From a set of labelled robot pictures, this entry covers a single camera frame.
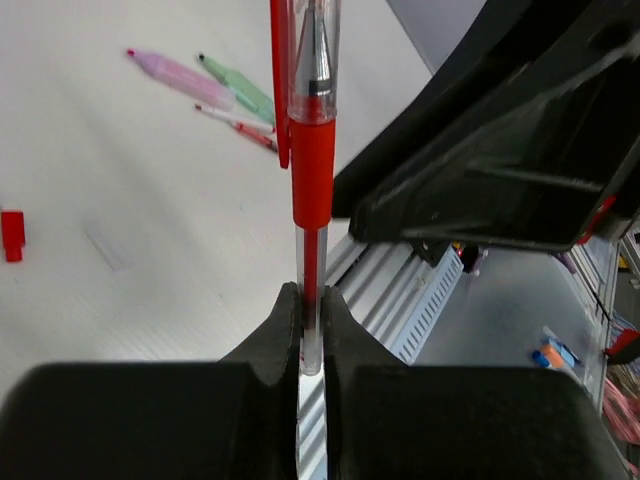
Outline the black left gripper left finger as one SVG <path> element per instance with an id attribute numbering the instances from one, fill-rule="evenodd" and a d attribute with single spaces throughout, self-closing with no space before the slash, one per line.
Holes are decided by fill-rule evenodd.
<path id="1" fill-rule="evenodd" d="M 300 299 L 217 361 L 51 363 L 1 409 L 5 479 L 293 479 Z"/>

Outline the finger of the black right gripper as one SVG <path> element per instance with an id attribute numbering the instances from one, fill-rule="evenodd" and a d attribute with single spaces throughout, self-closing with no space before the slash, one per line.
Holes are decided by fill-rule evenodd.
<path id="1" fill-rule="evenodd" d="M 636 1 L 394 1 L 391 8 L 433 76 L 336 177 L 332 215 L 353 216 L 422 146 L 508 77 L 586 21 L 638 23 Z"/>
<path id="2" fill-rule="evenodd" d="M 580 21 L 357 203 L 368 243 L 565 251 L 639 210 L 639 23 Z"/>

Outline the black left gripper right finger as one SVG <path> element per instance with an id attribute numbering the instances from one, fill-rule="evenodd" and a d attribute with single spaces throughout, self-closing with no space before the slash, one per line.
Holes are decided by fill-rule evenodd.
<path id="1" fill-rule="evenodd" d="M 624 479 L 584 390 L 535 368 L 409 366 L 322 301 L 332 479 Z"/>

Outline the red grip gel pen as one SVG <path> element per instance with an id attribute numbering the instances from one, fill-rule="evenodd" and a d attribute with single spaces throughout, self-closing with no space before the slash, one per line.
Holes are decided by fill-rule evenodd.
<path id="1" fill-rule="evenodd" d="M 297 227 L 298 287 L 303 301 L 301 372 L 323 360 L 321 302 L 325 288 L 336 144 L 341 3 L 289 3 L 287 115 Z"/>

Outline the red clear pen cap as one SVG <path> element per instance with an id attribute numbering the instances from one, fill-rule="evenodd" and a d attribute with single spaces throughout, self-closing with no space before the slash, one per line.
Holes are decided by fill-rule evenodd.
<path id="1" fill-rule="evenodd" d="M 286 169 L 290 123 L 319 126 L 337 116 L 341 3 L 271 1 L 269 7 L 278 155 Z"/>

